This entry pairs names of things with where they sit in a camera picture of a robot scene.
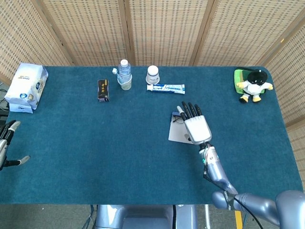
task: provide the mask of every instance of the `white package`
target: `white package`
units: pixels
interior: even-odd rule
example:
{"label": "white package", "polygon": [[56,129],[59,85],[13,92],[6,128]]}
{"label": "white package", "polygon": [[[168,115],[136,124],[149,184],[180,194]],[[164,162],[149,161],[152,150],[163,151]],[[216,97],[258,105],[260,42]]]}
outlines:
{"label": "white package", "polygon": [[20,63],[5,95],[10,111],[33,113],[48,78],[42,65]]}

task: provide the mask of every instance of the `gray floor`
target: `gray floor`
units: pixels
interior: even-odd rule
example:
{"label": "gray floor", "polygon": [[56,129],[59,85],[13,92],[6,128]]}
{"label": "gray floor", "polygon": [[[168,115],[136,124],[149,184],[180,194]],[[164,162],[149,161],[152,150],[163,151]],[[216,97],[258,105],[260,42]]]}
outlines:
{"label": "gray floor", "polygon": [[[233,211],[219,210],[209,206],[212,229],[235,229]],[[198,229],[205,229],[204,206],[197,206]],[[90,214],[90,205],[0,205],[1,229],[81,229]],[[96,217],[92,216],[90,229]],[[264,229],[277,227],[260,220]],[[246,229],[259,229],[257,223],[248,217]]]}

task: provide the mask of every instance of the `yellow stripe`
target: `yellow stripe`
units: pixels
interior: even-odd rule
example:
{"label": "yellow stripe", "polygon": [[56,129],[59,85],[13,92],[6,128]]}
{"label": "yellow stripe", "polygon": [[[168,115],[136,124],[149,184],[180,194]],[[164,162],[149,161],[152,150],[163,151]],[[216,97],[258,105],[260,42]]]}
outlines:
{"label": "yellow stripe", "polygon": [[242,214],[240,211],[235,211],[236,229],[243,229]]}

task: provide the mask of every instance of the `bottle cap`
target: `bottle cap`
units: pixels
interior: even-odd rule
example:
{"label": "bottle cap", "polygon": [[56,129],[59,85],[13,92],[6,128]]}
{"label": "bottle cap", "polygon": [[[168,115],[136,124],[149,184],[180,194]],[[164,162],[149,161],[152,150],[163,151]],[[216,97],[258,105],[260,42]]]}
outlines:
{"label": "bottle cap", "polygon": [[128,60],[121,60],[121,66],[123,67],[123,68],[125,68],[125,67],[127,67],[128,66]]}
{"label": "bottle cap", "polygon": [[159,70],[157,66],[151,65],[148,67],[147,72],[149,75],[154,76],[158,74]]}

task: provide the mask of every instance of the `white cup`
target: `white cup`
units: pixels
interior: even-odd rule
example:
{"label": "white cup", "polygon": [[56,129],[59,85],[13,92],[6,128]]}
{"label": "white cup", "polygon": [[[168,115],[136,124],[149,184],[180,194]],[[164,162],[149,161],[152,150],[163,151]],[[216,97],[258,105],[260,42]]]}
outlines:
{"label": "white cup", "polygon": [[156,84],[160,81],[159,69],[157,66],[151,65],[147,69],[146,82],[148,84]]}
{"label": "white cup", "polygon": [[129,90],[132,87],[132,75],[130,77],[130,80],[125,82],[125,83],[120,83],[119,79],[118,79],[118,83],[121,85],[121,88],[123,90]]}

